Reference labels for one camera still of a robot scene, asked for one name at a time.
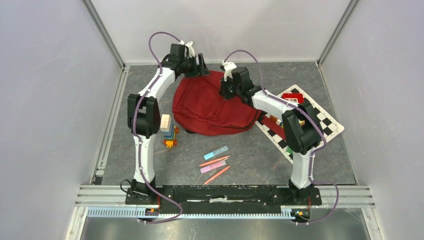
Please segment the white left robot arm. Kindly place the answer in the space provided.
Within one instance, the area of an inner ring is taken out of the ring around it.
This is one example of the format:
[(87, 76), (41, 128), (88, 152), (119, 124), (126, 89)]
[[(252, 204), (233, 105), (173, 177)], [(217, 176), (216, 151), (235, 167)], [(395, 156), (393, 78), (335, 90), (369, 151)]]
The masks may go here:
[(154, 188), (153, 146), (160, 130), (159, 101), (168, 87), (178, 78), (208, 76), (202, 53), (195, 53), (193, 42), (173, 43), (170, 53), (160, 62), (154, 77), (137, 94), (127, 99), (127, 123), (133, 134), (136, 151), (136, 169), (131, 188), (145, 204), (157, 198)]

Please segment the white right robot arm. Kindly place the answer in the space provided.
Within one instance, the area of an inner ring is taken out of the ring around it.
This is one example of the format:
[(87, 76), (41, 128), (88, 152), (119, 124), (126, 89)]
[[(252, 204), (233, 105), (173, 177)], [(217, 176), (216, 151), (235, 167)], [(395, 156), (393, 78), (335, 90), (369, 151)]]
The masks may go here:
[(293, 152), (293, 169), (289, 180), (289, 199), (302, 204), (313, 189), (314, 150), (325, 142), (324, 132), (313, 105), (305, 99), (295, 103), (254, 85), (246, 67), (224, 62), (219, 94), (226, 100), (239, 97), (242, 103), (277, 117), (283, 126), (285, 142)]

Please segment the red student backpack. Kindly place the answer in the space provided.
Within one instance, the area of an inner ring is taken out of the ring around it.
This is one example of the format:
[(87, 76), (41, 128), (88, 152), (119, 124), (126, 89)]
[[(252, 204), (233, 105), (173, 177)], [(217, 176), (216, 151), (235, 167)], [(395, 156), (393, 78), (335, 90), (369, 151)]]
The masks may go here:
[(266, 120), (263, 111), (242, 103), (239, 97), (226, 100), (219, 95), (223, 76), (212, 70), (210, 75), (184, 77), (173, 97), (174, 120), (185, 130), (204, 136), (242, 133), (261, 121), (284, 139), (284, 130)]

